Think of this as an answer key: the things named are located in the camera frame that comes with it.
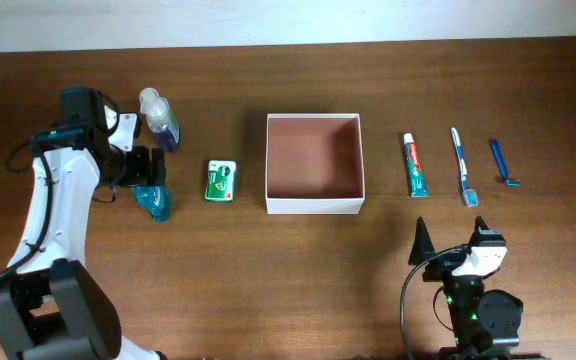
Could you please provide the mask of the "teal mouthwash bottle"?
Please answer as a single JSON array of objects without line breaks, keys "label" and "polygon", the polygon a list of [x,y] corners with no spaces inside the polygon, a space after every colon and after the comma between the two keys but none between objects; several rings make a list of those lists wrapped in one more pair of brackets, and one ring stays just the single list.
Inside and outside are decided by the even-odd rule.
[{"label": "teal mouthwash bottle", "polygon": [[137,203],[145,208],[156,222],[169,219],[171,199],[164,186],[141,186],[132,188]]}]

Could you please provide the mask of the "clear purple spray bottle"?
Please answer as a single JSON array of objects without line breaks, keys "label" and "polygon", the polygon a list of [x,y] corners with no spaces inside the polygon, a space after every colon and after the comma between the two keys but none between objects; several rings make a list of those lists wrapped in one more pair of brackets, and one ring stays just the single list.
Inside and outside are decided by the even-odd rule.
[{"label": "clear purple spray bottle", "polygon": [[140,113],[165,152],[175,152],[180,145],[181,132],[174,112],[165,97],[154,88],[145,88],[139,94]]}]

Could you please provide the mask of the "green white soap bar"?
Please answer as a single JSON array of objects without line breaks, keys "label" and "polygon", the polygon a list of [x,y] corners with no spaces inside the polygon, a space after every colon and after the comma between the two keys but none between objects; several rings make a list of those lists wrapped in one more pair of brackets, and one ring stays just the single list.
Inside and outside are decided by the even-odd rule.
[{"label": "green white soap bar", "polygon": [[230,160],[208,162],[207,186],[204,198],[208,202],[233,202],[237,163]]}]

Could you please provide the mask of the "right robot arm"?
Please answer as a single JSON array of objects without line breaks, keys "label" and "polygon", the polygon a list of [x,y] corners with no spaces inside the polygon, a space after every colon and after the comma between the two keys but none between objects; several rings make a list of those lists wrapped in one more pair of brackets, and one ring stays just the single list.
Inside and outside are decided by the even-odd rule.
[{"label": "right robot arm", "polygon": [[417,273],[425,282],[439,282],[437,294],[443,294],[455,345],[442,347],[438,359],[540,359],[540,353],[515,354],[524,303],[516,296],[485,288],[484,281],[497,273],[507,254],[506,240],[490,229],[482,217],[474,221],[469,241],[436,251],[423,218],[416,220],[415,238],[408,264],[412,267],[402,285],[399,326],[409,359],[414,357],[407,336],[405,303],[408,287]]}]

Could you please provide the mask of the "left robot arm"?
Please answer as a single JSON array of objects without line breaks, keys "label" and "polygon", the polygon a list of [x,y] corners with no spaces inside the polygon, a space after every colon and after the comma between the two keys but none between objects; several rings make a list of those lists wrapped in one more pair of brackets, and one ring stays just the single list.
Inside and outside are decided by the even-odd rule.
[{"label": "left robot arm", "polygon": [[89,87],[60,93],[61,117],[32,135],[33,193],[19,245],[0,272],[0,347],[9,359],[162,359],[130,341],[85,265],[100,187],[162,186],[161,149],[136,146],[141,122]]}]

